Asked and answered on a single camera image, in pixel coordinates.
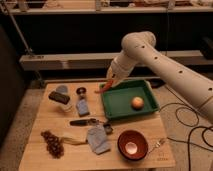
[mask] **bowl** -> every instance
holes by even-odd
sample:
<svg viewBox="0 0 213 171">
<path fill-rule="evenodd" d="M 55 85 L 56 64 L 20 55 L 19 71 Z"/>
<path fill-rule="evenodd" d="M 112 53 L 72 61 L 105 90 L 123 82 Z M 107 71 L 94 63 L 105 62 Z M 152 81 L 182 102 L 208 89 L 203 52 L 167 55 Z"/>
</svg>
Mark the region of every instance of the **bowl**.
<svg viewBox="0 0 213 171">
<path fill-rule="evenodd" d="M 127 159 L 138 161 L 143 159 L 148 152 L 148 143 L 138 131 L 126 130 L 118 138 L 118 149 Z"/>
</svg>

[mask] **green tray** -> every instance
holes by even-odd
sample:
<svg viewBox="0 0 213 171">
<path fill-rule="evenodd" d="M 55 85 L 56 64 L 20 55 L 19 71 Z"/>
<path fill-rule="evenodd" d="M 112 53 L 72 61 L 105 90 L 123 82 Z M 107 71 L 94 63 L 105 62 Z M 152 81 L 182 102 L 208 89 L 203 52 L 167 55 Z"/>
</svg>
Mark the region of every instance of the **green tray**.
<svg viewBox="0 0 213 171">
<path fill-rule="evenodd" d="M 131 107 L 131 100 L 135 96 L 144 100 L 144 107 L 141 110 L 134 110 Z M 109 120 L 151 114 L 159 109 L 157 101 L 144 80 L 122 82 L 102 93 L 101 97 L 106 118 Z"/>
</svg>

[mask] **wooden tabletop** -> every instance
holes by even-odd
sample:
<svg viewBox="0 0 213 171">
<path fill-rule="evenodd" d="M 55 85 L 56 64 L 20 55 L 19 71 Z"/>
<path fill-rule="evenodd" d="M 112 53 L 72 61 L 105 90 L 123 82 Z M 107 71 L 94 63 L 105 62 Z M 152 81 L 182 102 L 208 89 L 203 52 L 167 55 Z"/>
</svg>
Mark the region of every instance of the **wooden tabletop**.
<svg viewBox="0 0 213 171">
<path fill-rule="evenodd" d="M 21 171 L 113 170 L 173 167 L 175 165 L 168 140 L 166 140 L 166 143 L 160 148 L 154 150 L 143 160 L 137 162 L 124 159 L 117 148 L 119 135 L 128 129 L 141 132 L 147 139 L 150 149 L 155 145 L 156 141 L 161 138 L 166 138 L 166 132 L 159 112 L 148 116 L 113 122 L 113 134 L 108 135 L 108 140 L 111 145 L 111 150 L 108 152 L 96 155 L 91 151 L 88 144 L 79 146 L 64 144 L 64 156 L 60 159 L 52 158 L 46 150 L 46 143 L 43 137 L 40 135 L 42 131 L 50 130 L 59 137 L 66 134 L 79 140 L 85 140 L 87 131 L 91 126 L 70 126 L 69 121 L 91 117 L 106 121 L 101 97 L 99 94 L 94 93 L 94 91 L 98 89 L 99 84 L 100 82 L 63 84 L 68 86 L 71 97 L 72 108 L 68 113 L 64 113 L 57 103 L 48 99 L 49 93 L 62 84 L 47 85 L 21 160 L 19 167 Z M 75 107 L 78 101 L 75 91 L 81 86 L 87 88 L 87 104 L 91 114 L 80 118 Z"/>
</svg>

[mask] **black cable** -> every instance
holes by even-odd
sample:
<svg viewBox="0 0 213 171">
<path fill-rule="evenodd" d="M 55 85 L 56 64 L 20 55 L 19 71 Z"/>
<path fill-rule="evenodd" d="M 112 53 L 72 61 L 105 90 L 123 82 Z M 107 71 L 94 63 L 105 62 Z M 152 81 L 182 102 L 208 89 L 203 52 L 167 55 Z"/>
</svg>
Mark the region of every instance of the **black cable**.
<svg viewBox="0 0 213 171">
<path fill-rule="evenodd" d="M 203 132 L 202 134 L 207 131 L 207 130 L 212 130 L 213 126 L 210 126 L 210 127 L 206 127 L 206 126 L 197 126 L 197 127 L 194 127 L 191 129 L 191 131 L 189 132 L 189 135 L 188 135 L 188 140 L 187 140 L 187 151 L 188 151 L 188 161 L 189 161 L 189 167 L 188 167 L 188 170 L 191 171 L 191 154 L 190 154 L 190 139 L 191 139 L 191 135 L 192 133 L 196 130 L 196 129 L 199 129 L 199 128 L 203 128 Z"/>
<path fill-rule="evenodd" d="M 172 140 L 172 141 L 175 141 L 175 142 L 187 143 L 187 153 L 188 153 L 188 163 L 189 163 L 189 164 L 188 164 L 188 170 L 191 171 L 191 151 L 190 151 L 190 145 L 195 145 L 195 146 L 197 146 L 197 147 L 199 147 L 199 148 L 202 148 L 202 149 L 204 149 L 204 150 L 213 152 L 213 149 L 205 148 L 205 147 L 203 147 L 203 146 L 201 146 L 201 145 L 198 145 L 198 144 L 195 144 L 195 143 L 191 142 L 191 135 L 192 135 L 192 133 L 193 133 L 196 129 L 203 128 L 204 130 L 202 131 L 202 134 L 201 134 L 202 140 L 204 141 L 204 143 L 205 143 L 208 147 L 211 147 L 211 148 L 212 148 L 213 145 L 211 145 L 210 143 L 207 142 L 207 140 L 206 140 L 206 138 L 205 138 L 205 133 L 206 133 L 207 131 L 209 131 L 209 130 L 213 132 L 213 126 L 210 126 L 210 127 L 198 126 L 198 124 L 199 124 L 198 112 L 197 112 L 195 109 L 193 109 L 192 107 L 190 107 L 189 105 L 187 105 L 186 103 L 184 103 L 184 101 L 183 101 L 182 99 L 180 99 L 180 98 L 179 98 L 174 92 L 172 92 L 168 87 L 166 87 L 166 88 L 167 88 L 173 95 L 175 95 L 180 101 L 182 101 L 183 103 L 179 103 L 179 102 L 168 103 L 168 104 L 162 106 L 162 107 L 160 108 L 159 111 L 162 111 L 163 109 L 165 109 L 166 107 L 168 107 L 168 106 L 170 106 L 170 105 L 181 105 L 181 107 L 178 107 L 178 108 L 175 110 L 175 116 L 176 116 L 177 120 L 178 120 L 182 125 L 184 125 L 184 126 L 193 127 L 193 128 L 190 130 L 189 134 L 188 134 L 188 139 L 187 139 L 187 141 L 177 140 L 177 139 L 173 139 L 173 138 L 168 137 L 169 140 Z M 190 125 L 190 124 L 184 123 L 184 122 L 180 119 L 180 117 L 179 117 L 179 115 L 178 115 L 178 112 L 179 112 L 180 110 L 183 110 L 183 109 L 185 109 L 185 110 L 190 110 L 190 111 L 192 111 L 192 112 L 196 115 L 197 121 L 196 121 L 195 124 Z"/>
<path fill-rule="evenodd" d="M 167 139 L 169 139 L 169 140 L 171 140 L 171 141 L 174 141 L 174 142 L 187 144 L 187 141 L 177 140 L 177 139 L 174 139 L 174 138 L 171 138 L 171 137 L 167 137 Z M 196 146 L 196 147 L 199 147 L 199 148 L 201 148 L 201 149 L 203 149 L 203 150 L 213 152 L 213 150 L 208 149 L 208 148 L 206 148 L 206 147 L 203 147 L 203 146 L 201 146 L 201 145 L 195 144 L 195 143 L 193 143 L 193 142 L 190 142 L 190 144 L 191 144 L 191 145 L 194 145 L 194 146 Z"/>
<path fill-rule="evenodd" d="M 176 119 L 177 119 L 181 124 L 183 124 L 183 125 L 185 125 L 185 126 L 188 126 L 188 127 L 195 127 L 195 126 L 197 126 L 197 125 L 199 124 L 200 120 L 199 120 L 199 117 L 198 117 L 197 112 L 196 112 L 193 108 L 191 108 L 190 106 L 188 106 L 187 104 L 184 104 L 184 103 L 168 103 L 168 104 L 162 106 L 162 107 L 160 108 L 159 111 L 161 112 L 164 108 L 166 108 L 166 107 L 168 107 L 168 106 L 170 106 L 170 105 L 181 105 L 181 106 L 182 106 L 182 107 L 178 107 L 178 108 L 175 110 Z M 196 116 L 196 119 L 197 119 L 197 121 L 196 121 L 195 124 L 189 125 L 189 124 L 187 124 L 187 123 L 184 123 L 184 122 L 180 119 L 180 117 L 179 117 L 179 112 L 180 112 L 180 110 L 183 110 L 183 109 L 186 109 L 186 110 L 189 110 L 189 111 L 192 111 L 192 112 L 195 113 L 195 116 Z"/>
</svg>

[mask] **concrete floor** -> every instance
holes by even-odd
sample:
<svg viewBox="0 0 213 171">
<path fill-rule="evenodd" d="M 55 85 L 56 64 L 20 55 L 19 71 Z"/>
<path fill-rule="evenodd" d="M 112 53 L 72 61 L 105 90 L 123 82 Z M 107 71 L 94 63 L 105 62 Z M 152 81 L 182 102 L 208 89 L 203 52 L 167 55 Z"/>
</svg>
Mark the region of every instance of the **concrete floor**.
<svg viewBox="0 0 213 171">
<path fill-rule="evenodd" d="M 28 89 L 22 100 L 22 103 L 14 117 L 8 135 L 0 151 L 0 171 L 16 171 L 18 170 L 25 145 L 27 143 L 33 122 L 38 111 L 39 103 L 42 99 L 44 89 Z M 158 100 L 160 106 L 171 102 L 180 102 L 171 92 L 164 86 L 154 89 L 153 93 Z M 191 130 L 180 124 L 175 117 L 175 110 L 178 105 L 172 105 L 161 111 L 162 120 L 164 122 L 168 137 L 179 140 L 187 140 L 187 135 Z M 196 122 L 195 115 L 192 112 L 183 110 L 180 113 L 183 122 L 193 124 Z M 210 126 L 210 123 L 200 118 L 199 125 Z M 207 140 L 212 144 L 212 133 L 207 133 Z M 206 145 L 201 140 L 201 130 L 195 131 L 192 135 L 192 141 L 202 146 Z M 185 171 L 188 170 L 187 145 L 170 141 L 176 166 L 174 168 L 161 168 L 157 171 Z M 213 152 L 191 146 L 192 171 L 210 171 L 213 161 Z"/>
</svg>

